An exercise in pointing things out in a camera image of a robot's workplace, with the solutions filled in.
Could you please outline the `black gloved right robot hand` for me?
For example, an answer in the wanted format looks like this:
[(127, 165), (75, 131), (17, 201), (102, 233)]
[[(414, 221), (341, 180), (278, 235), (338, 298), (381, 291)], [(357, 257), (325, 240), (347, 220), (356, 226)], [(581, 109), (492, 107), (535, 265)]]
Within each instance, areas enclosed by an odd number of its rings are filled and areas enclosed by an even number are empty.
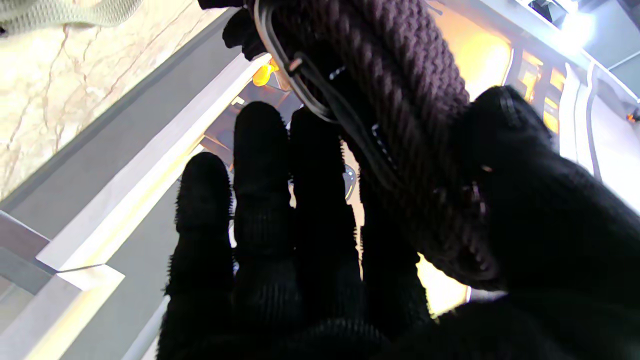
[(637, 360), (639, 215), (487, 89), (460, 121), (507, 293), (430, 317), (418, 253), (368, 182), (363, 264), (338, 130), (270, 104), (235, 121), (234, 180), (192, 157), (176, 199), (158, 360)]

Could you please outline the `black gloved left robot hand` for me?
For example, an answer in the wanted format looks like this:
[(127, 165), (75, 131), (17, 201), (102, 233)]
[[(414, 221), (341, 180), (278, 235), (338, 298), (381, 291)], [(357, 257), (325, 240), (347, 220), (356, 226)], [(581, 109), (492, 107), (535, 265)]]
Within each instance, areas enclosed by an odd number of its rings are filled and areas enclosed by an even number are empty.
[(242, 54), (248, 61), (268, 53), (244, 0), (199, 0), (198, 5), (202, 10), (237, 9), (222, 30), (222, 40), (227, 48), (240, 47)]

